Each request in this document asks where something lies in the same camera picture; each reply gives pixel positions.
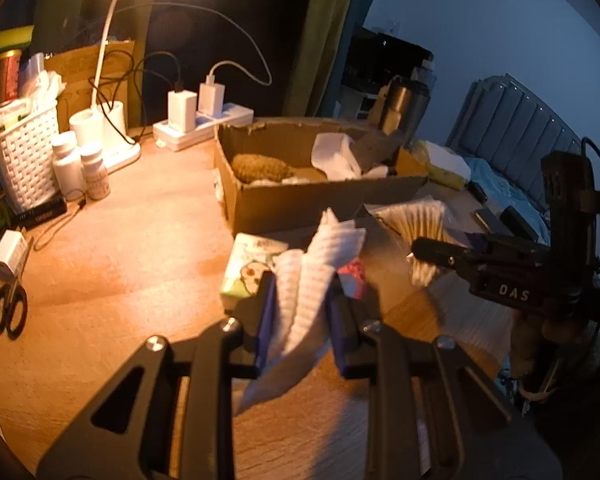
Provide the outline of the black scissors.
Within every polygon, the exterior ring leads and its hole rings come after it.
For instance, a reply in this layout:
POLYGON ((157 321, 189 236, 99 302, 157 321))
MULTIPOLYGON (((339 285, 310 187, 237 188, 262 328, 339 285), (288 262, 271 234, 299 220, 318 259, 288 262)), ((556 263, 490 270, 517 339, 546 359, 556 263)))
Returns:
POLYGON ((6 283, 0 288, 0 335, 6 333, 10 340, 23 332, 28 315, 28 296, 20 281, 6 283))

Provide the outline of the white woven basket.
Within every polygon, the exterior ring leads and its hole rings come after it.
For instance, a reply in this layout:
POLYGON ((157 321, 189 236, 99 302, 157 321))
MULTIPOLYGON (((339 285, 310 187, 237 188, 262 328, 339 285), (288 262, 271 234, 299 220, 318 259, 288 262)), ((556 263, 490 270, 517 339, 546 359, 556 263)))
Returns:
POLYGON ((0 181, 16 214, 59 192, 52 148, 58 132, 57 101, 0 132, 0 181))

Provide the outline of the red tin can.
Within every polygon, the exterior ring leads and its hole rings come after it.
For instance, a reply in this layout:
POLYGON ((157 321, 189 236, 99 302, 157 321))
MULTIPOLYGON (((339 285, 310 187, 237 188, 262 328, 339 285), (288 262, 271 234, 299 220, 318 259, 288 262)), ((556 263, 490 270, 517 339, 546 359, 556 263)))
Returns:
POLYGON ((0 106, 19 96, 21 53, 20 49, 0 53, 0 106))

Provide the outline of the dark grey knit sock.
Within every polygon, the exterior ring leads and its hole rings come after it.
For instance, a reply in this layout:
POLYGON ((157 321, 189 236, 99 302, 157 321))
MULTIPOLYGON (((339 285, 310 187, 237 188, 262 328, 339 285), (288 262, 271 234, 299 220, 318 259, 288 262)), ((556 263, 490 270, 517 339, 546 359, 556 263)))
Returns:
POLYGON ((403 142, 404 132, 402 130, 394 130, 390 134, 372 130, 351 145, 351 153, 361 171, 367 172, 381 162, 392 159, 403 142))

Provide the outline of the black car key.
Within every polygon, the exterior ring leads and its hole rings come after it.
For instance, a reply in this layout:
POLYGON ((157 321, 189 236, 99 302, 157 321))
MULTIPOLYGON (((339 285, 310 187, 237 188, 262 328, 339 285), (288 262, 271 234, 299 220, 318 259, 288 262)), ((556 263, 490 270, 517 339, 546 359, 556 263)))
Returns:
POLYGON ((469 181, 465 184, 465 190, 481 205, 488 201, 488 196, 483 187, 475 181, 469 181))

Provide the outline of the brown sponge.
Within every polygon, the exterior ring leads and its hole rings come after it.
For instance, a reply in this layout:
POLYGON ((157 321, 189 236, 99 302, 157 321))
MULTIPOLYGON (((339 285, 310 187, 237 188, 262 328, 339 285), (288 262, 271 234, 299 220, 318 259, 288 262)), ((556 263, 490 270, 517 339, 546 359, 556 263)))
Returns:
POLYGON ((294 170, 286 162, 260 154, 237 154, 230 166, 236 178, 248 184, 260 180, 282 182, 294 176, 294 170))

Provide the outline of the white folded cloth in box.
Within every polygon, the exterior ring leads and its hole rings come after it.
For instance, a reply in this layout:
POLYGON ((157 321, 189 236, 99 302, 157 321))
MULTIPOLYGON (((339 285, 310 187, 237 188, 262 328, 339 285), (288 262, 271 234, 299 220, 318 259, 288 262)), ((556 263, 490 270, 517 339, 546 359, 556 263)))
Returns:
POLYGON ((385 178, 389 168, 377 165, 362 170, 351 152, 353 140, 345 133, 323 132, 314 140, 311 164, 320 170, 329 181, 385 178))

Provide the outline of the black power bank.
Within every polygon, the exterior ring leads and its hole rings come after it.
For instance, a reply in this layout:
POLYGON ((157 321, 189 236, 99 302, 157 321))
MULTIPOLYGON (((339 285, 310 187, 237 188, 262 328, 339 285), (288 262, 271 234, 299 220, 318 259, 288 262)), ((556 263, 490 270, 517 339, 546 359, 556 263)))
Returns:
POLYGON ((539 240, 539 234, 513 206, 507 206, 501 211, 500 221, 514 237, 531 243, 539 240))

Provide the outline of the black pen-like tube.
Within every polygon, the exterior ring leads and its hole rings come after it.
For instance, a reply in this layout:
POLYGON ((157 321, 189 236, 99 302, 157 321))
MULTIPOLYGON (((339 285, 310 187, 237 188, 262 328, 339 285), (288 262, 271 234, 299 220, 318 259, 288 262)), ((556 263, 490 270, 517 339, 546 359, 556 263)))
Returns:
POLYGON ((45 203, 15 214, 12 225, 16 228, 33 229, 36 226, 58 218, 68 210, 67 203, 61 195, 52 197, 45 203))

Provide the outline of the black monitor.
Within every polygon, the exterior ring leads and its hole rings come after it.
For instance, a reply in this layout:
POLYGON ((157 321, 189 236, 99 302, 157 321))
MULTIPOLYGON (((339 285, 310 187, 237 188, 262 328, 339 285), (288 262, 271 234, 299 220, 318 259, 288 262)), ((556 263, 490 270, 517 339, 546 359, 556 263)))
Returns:
POLYGON ((358 92, 377 94, 394 76, 407 80, 422 61, 433 60, 434 54, 418 44, 356 25, 341 84, 358 92))

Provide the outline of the cotton swab pack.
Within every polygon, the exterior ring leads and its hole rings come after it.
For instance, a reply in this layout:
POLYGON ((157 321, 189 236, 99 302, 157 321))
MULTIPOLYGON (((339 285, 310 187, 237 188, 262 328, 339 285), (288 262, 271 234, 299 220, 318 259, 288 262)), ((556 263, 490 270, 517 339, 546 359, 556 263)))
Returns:
POLYGON ((428 287, 440 270, 434 264, 421 262, 413 256, 415 240, 426 237, 460 245, 450 231, 454 220, 451 211, 445 203, 431 196, 407 203, 368 206, 367 211, 403 240, 408 249, 406 260, 411 269, 412 284, 416 287, 428 287))

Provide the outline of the light blue bedding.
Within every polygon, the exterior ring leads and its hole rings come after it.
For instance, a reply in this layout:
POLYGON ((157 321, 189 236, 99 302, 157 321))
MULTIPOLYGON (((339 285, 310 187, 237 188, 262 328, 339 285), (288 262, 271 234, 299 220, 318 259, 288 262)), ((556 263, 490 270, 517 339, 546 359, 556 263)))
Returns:
POLYGON ((550 231, 543 215, 529 202, 524 192, 497 174, 484 159, 465 156, 464 161, 471 171, 471 179, 486 192, 489 207, 494 214, 500 214, 508 206, 512 206, 539 235, 539 242, 550 244, 550 231))

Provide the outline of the white power strip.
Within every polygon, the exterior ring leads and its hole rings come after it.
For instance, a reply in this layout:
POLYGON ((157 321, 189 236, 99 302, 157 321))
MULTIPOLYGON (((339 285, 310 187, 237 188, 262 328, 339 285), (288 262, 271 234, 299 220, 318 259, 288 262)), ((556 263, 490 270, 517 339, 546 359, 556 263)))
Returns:
POLYGON ((220 125, 248 126, 253 122, 253 110, 234 103, 223 105, 219 118, 213 118, 200 113, 196 114, 193 130, 181 132, 169 126, 167 120, 152 125, 152 135, 160 148, 168 148, 179 152, 193 145, 210 140, 214 137, 215 129, 220 125))

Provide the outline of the cartoon pocket tissue pack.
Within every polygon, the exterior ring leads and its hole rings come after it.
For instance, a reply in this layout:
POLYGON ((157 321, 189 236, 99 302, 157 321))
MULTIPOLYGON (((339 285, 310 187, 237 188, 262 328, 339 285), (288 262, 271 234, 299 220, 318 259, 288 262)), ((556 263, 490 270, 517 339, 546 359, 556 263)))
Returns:
POLYGON ((254 296, 262 274, 272 269, 273 259, 286 252, 288 244, 257 235, 238 233, 225 268, 220 297, 225 312, 238 301, 254 296))

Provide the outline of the yellow curtain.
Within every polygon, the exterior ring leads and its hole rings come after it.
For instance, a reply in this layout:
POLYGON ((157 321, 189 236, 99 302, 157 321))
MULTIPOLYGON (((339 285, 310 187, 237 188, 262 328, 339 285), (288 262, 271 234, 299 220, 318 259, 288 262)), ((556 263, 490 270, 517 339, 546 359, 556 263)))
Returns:
POLYGON ((351 0, 309 0, 283 115, 314 116, 324 96, 351 0))

